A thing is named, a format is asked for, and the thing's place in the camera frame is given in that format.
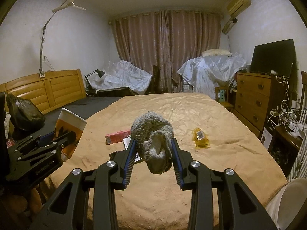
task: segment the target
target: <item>orange and white cup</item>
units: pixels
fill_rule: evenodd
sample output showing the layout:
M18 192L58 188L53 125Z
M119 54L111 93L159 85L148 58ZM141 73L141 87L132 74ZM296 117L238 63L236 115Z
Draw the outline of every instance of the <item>orange and white cup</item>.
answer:
M87 122L83 118L65 108L62 108L61 113L59 114L59 118L56 122L54 138L60 137L61 135L70 131L74 131L76 133L76 140L62 149L62 161L65 162L72 157L84 131L86 123Z

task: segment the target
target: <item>white fan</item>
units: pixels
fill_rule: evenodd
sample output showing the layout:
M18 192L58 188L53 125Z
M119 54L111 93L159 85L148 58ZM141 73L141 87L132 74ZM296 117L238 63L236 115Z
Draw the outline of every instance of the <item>white fan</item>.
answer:
M79 6L76 6L74 4L74 0L67 0L66 2L64 2L61 6L55 8L52 10L52 12L57 12L59 10L62 10L64 8L67 8L67 7L75 7L75 8L78 8L78 9L82 9L82 10L86 10L85 8L82 8L82 7L79 7Z

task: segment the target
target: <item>pink box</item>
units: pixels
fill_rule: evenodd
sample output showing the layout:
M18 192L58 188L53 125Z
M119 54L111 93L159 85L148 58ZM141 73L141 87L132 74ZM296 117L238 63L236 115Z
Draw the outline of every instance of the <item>pink box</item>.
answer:
M119 143L119 142L122 142L122 140L128 136L130 136L130 130L119 131L119 132L107 134L106 143L107 144Z

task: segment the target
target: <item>yellow package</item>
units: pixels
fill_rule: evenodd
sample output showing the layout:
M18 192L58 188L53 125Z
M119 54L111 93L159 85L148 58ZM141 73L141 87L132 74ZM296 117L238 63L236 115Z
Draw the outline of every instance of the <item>yellow package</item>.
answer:
M195 142L196 147L209 148L209 139L202 129L195 128L192 134L192 140Z

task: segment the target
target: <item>headboard panel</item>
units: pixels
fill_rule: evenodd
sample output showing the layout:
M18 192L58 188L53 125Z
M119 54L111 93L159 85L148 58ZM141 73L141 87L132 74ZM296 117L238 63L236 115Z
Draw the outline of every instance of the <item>headboard panel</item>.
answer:
M86 97L80 70L46 72L42 79L28 75L0 84L3 91L31 100L43 114Z

